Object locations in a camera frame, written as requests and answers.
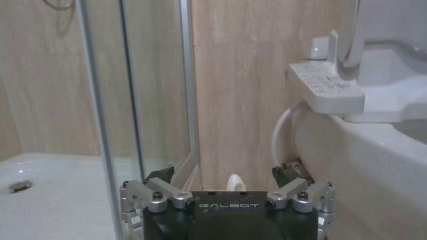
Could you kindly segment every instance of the bathroom wall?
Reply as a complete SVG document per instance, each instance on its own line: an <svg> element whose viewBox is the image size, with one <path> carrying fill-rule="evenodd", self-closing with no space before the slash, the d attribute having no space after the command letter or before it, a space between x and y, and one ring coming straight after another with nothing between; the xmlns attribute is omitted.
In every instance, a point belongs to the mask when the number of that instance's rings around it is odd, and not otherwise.
<svg viewBox="0 0 427 240"><path fill-rule="evenodd" d="M41 0L1 1L0 32L0 75L22 152L98 154L74 12Z"/></svg>
<svg viewBox="0 0 427 240"><path fill-rule="evenodd" d="M5 86L0 79L0 161L21 153L21 141L12 117Z"/></svg>
<svg viewBox="0 0 427 240"><path fill-rule="evenodd" d="M294 101L286 67L312 37L337 26L337 0L193 0L201 177L224 189L274 188L270 137Z"/></svg>
<svg viewBox="0 0 427 240"><path fill-rule="evenodd" d="M189 144L176 1L125 2L144 157L180 161ZM86 4L109 147L128 157L136 143L118 1ZM41 0L1 1L0 32L0 81L22 152L98 155L76 11L54 11Z"/></svg>

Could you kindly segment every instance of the glass shower door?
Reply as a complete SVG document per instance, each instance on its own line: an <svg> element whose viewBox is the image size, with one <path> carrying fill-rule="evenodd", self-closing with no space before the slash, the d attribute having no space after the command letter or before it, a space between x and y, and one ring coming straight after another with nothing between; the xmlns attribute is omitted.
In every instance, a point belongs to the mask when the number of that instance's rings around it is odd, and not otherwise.
<svg viewBox="0 0 427 240"><path fill-rule="evenodd" d="M185 69L190 52L184 46L184 36L189 36L184 24L188 14L182 14L186 1L121 0L120 4L144 174L172 165L177 173L173 183L181 187L178 176L186 175L181 171L194 159L189 126L193 106L186 89L192 75Z"/></svg>
<svg viewBox="0 0 427 240"><path fill-rule="evenodd" d="M117 239L118 187L198 163L189 0L76 0Z"/></svg>

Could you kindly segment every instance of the bidet control panel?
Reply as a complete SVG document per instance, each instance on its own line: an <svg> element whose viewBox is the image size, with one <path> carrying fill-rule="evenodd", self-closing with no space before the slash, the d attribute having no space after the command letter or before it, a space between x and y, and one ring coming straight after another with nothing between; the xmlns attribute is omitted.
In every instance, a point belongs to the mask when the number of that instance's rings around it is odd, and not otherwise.
<svg viewBox="0 0 427 240"><path fill-rule="evenodd" d="M365 94L330 72L330 63L302 62L289 65L288 78L310 109L320 114L352 115L364 112Z"/></svg>

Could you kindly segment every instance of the silver metal bracket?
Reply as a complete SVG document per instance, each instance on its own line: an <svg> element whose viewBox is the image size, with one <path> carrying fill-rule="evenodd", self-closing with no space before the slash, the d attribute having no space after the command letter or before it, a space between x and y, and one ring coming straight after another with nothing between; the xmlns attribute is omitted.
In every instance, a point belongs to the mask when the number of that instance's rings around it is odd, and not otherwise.
<svg viewBox="0 0 427 240"><path fill-rule="evenodd" d="M165 195L166 199L172 201L176 209L185 210L192 207L193 194L190 192L184 192L182 190L177 189L160 178L149 179L145 185L152 190L158 191Z"/></svg>
<svg viewBox="0 0 427 240"><path fill-rule="evenodd" d="M270 210L285 209L288 205L288 200L298 192L305 191L306 187L308 187L308 182L301 178L296 178L277 191L266 193L265 206Z"/></svg>
<svg viewBox="0 0 427 240"><path fill-rule="evenodd" d="M148 208L150 213L162 213L169 206L186 210L194 206L193 194L184 192L160 178L152 178L142 184L138 181L125 181L120 187L121 220L136 239L142 236L142 221L140 210Z"/></svg>
<svg viewBox="0 0 427 240"><path fill-rule="evenodd" d="M292 208L298 213L308 214L313 208L318 212L317 239L326 236L328 225L334 221L334 192L336 188L329 182L309 182L296 178L289 184L274 192L266 193L265 207L269 210L281 210L292 200Z"/></svg>

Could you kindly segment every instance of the glass panel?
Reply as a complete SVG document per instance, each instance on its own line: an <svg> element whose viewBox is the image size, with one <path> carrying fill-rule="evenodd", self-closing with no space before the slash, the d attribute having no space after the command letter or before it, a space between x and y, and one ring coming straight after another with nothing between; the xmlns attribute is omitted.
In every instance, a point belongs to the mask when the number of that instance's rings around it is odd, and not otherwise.
<svg viewBox="0 0 427 240"><path fill-rule="evenodd" d="M144 175L133 120L120 4L117 0L78 0L76 3L92 97L96 102L116 237L124 239L126 227L121 221L118 188L124 181L141 180Z"/></svg>
<svg viewBox="0 0 427 240"><path fill-rule="evenodd" d="M145 174L190 153L178 0L124 0Z"/></svg>

